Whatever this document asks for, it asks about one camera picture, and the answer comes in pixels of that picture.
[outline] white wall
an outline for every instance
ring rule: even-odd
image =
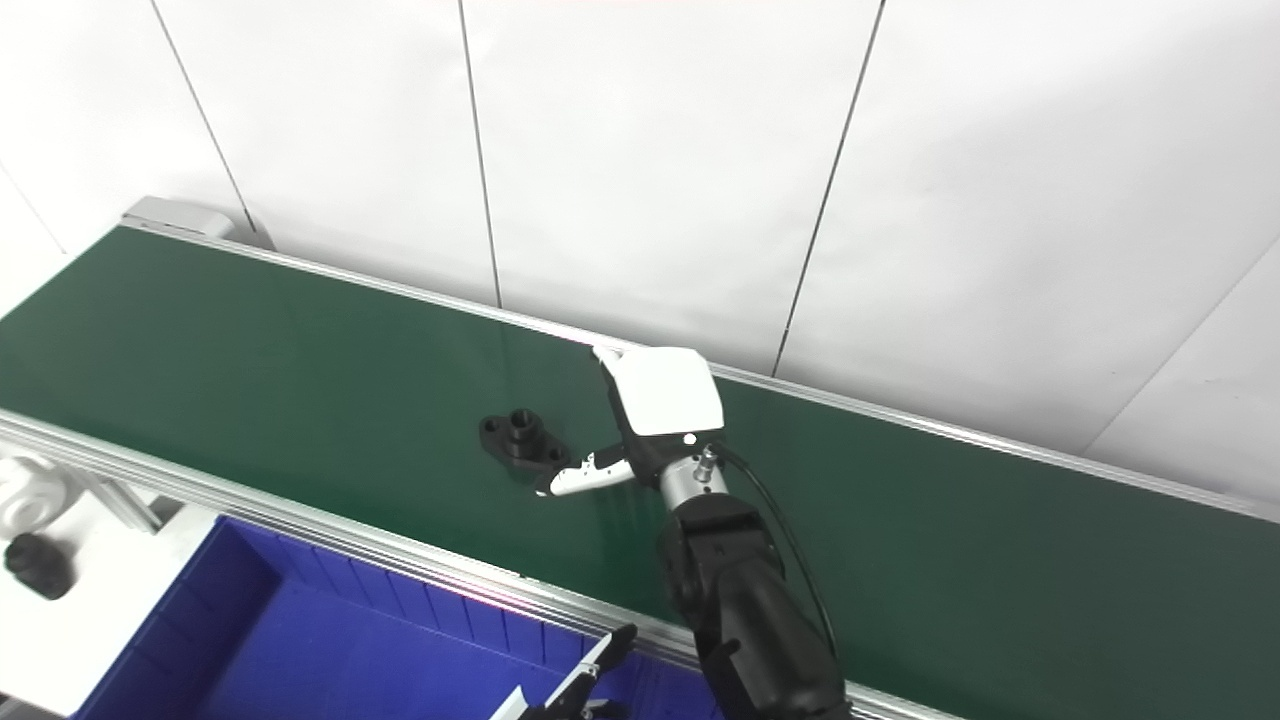
[[[1280,6],[888,0],[832,176],[877,6],[5,3],[0,302],[169,196],[754,370],[786,337],[785,378],[1280,498]]]

